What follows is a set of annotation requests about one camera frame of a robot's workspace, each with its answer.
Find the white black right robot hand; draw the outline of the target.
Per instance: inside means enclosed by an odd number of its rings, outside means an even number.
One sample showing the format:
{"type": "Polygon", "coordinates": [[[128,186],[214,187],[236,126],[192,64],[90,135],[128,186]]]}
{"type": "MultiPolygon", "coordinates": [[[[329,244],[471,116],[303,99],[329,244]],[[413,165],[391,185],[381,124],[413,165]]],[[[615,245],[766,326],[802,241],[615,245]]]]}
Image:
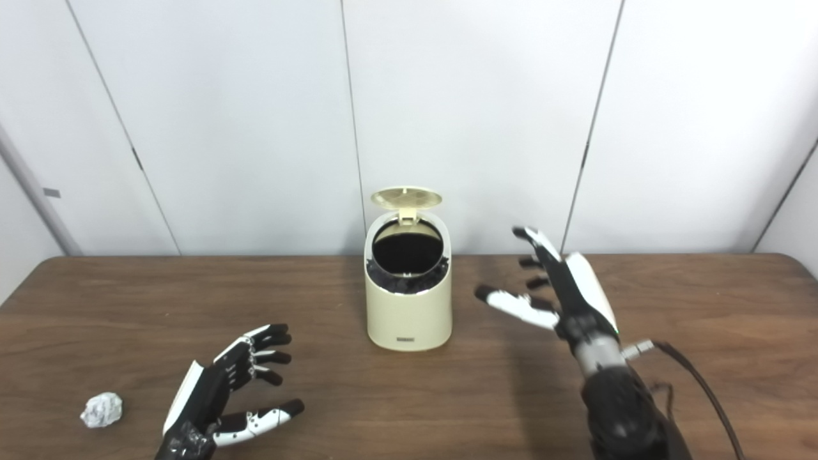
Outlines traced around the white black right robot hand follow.
{"type": "Polygon", "coordinates": [[[483,303],[537,327],[554,331],[574,348],[594,337],[611,337],[620,343],[612,306],[585,256],[578,252],[561,256],[544,233],[534,227],[514,227],[517,238],[527,241],[535,256],[521,261],[544,271],[529,280],[528,288],[549,286],[560,307],[528,294],[514,294],[493,286],[477,286],[474,295],[483,303]]]}

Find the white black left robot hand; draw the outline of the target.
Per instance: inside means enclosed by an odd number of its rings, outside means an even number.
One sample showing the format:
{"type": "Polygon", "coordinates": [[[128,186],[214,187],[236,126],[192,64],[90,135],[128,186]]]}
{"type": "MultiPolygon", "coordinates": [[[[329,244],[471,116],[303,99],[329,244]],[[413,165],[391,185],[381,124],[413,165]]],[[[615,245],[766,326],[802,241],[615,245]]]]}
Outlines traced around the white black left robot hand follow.
{"type": "Polygon", "coordinates": [[[167,413],[155,458],[210,459],[219,447],[262,436],[303,413],[300,399],[255,411],[224,411],[231,395],[253,380],[282,384],[282,376],[266,365],[290,363],[290,355],[275,348],[290,343],[288,330],[286,324],[257,327],[225,347],[210,365],[193,361],[167,413]]]}

